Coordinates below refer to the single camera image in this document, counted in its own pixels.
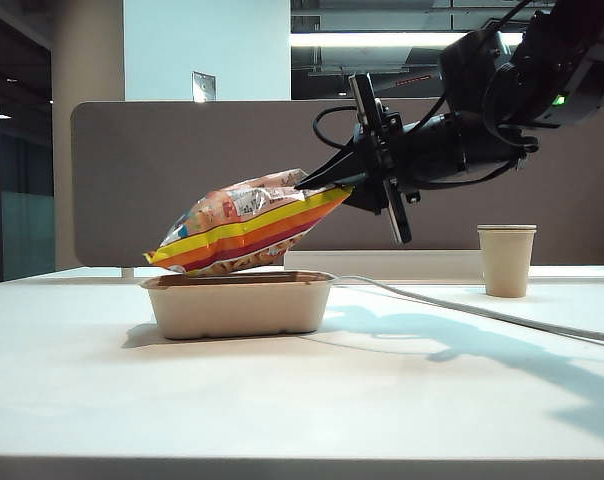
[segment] dark wall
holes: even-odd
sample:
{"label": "dark wall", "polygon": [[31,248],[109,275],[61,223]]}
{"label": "dark wall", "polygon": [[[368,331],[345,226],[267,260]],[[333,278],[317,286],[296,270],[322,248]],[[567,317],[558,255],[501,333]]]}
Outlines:
{"label": "dark wall", "polygon": [[[433,100],[389,100],[405,123]],[[177,217],[209,190],[265,173],[311,171],[333,153],[311,131],[338,101],[100,102],[73,115],[76,252],[87,265],[143,265]],[[346,140],[351,112],[326,119]],[[481,223],[539,226],[535,264],[604,264],[604,109],[539,134],[527,167],[491,182],[423,192],[408,208],[414,241],[398,247],[386,215],[342,206],[298,249],[475,249]]]}

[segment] table surface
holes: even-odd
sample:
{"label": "table surface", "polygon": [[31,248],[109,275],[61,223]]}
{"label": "table surface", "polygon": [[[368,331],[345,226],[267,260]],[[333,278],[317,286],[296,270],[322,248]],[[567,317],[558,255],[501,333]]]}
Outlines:
{"label": "table surface", "polygon": [[[169,341],[137,286],[160,272],[0,284],[0,472],[12,458],[604,465],[604,345],[359,285],[332,288],[311,334]],[[523,299],[402,288],[604,331],[604,277],[536,281]]]}

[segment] yellow stripe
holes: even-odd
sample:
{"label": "yellow stripe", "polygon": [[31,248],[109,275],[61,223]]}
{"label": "yellow stripe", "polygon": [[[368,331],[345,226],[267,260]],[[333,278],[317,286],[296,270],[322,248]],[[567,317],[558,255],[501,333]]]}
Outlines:
{"label": "yellow stripe", "polygon": [[316,193],[304,201],[296,200],[287,205],[282,205],[281,207],[270,210],[256,218],[247,220],[246,222],[220,225],[207,232],[177,240],[169,245],[158,248],[155,255],[153,255],[152,263],[190,250],[195,250],[196,248],[203,247],[222,238],[244,235],[245,233],[252,232],[253,230],[257,230],[258,228],[277,222],[278,220],[292,217],[298,213],[311,210],[312,208],[340,200],[349,196],[351,190],[352,188],[335,187],[324,192]]}

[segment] beige container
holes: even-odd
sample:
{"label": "beige container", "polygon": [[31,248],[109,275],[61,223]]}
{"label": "beige container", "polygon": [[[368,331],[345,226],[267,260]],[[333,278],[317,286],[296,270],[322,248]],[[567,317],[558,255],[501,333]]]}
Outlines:
{"label": "beige container", "polygon": [[526,295],[535,225],[478,225],[487,295]]}
{"label": "beige container", "polygon": [[317,330],[335,277],[284,271],[188,278],[165,275],[140,284],[166,338],[237,337]]}

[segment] colorful striped bag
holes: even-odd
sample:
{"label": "colorful striped bag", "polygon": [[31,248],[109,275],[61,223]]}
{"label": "colorful striped bag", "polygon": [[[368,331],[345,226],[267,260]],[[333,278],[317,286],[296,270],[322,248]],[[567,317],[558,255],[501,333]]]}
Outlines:
{"label": "colorful striped bag", "polygon": [[300,170],[215,190],[173,225],[149,263],[189,276],[268,265],[349,196],[342,187],[296,190]]}

